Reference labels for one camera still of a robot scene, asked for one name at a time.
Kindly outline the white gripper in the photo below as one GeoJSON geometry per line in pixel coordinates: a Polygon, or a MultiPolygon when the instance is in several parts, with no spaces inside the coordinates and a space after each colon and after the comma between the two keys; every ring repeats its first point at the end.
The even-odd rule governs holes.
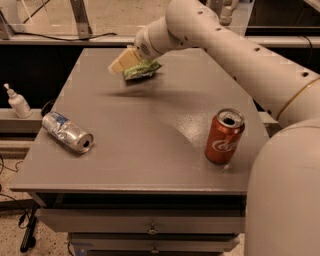
{"type": "Polygon", "coordinates": [[[134,47],[126,48],[108,67],[112,74],[118,74],[140,63],[144,59],[155,59],[156,51],[153,49],[148,34],[148,28],[141,29],[135,37],[134,47]]]}

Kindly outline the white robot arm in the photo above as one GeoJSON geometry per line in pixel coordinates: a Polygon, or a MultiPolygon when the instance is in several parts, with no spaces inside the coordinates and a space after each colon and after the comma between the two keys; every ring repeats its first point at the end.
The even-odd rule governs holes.
{"type": "Polygon", "coordinates": [[[260,150],[247,190],[245,256],[320,256],[319,76],[224,28],[199,0],[171,0],[140,30],[112,73],[165,53],[203,49],[281,131],[260,150]]]}

